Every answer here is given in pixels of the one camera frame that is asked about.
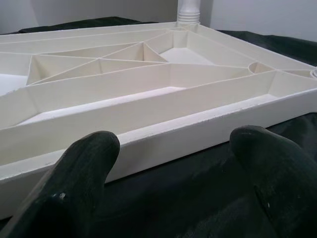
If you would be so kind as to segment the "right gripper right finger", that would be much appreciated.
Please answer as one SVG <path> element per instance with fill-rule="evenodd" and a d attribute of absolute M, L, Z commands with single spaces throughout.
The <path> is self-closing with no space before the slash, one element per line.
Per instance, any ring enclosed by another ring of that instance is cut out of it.
<path fill-rule="evenodd" d="M 292 140 L 248 125 L 230 134 L 230 148 L 281 238 L 317 236 L 317 164 Z"/>

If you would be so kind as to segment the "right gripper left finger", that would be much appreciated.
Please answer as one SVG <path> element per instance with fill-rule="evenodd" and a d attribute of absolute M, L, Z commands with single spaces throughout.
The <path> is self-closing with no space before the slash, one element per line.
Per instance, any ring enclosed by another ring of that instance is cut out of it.
<path fill-rule="evenodd" d="M 110 131 L 75 141 L 36 184 L 0 236 L 86 238 L 119 151 L 119 140 Z"/>

